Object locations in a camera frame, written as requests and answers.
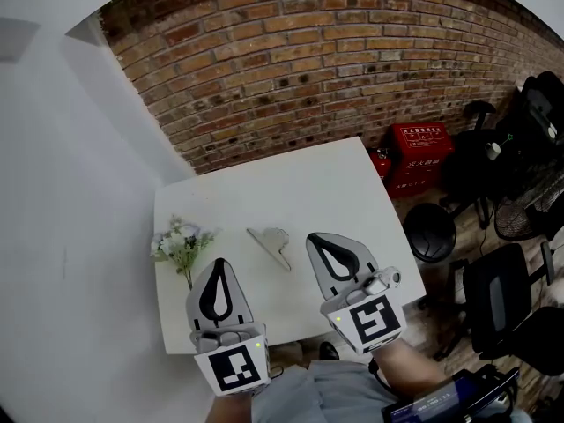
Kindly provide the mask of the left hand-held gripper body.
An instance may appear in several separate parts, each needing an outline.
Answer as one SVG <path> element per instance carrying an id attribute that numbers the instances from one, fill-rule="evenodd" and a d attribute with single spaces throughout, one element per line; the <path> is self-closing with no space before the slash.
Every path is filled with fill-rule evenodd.
<path id="1" fill-rule="evenodd" d="M 266 326 L 244 323 L 190 335 L 195 361 L 218 397 L 256 390 L 271 383 Z"/>

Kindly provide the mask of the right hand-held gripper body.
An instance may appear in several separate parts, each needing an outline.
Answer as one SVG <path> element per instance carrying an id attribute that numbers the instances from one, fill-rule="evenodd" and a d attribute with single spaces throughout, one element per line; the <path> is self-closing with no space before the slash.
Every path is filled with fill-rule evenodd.
<path id="1" fill-rule="evenodd" d="M 391 343 L 406 328 L 397 291 L 401 278 L 393 266 L 361 274 L 320 307 L 333 330 L 358 355 Z"/>

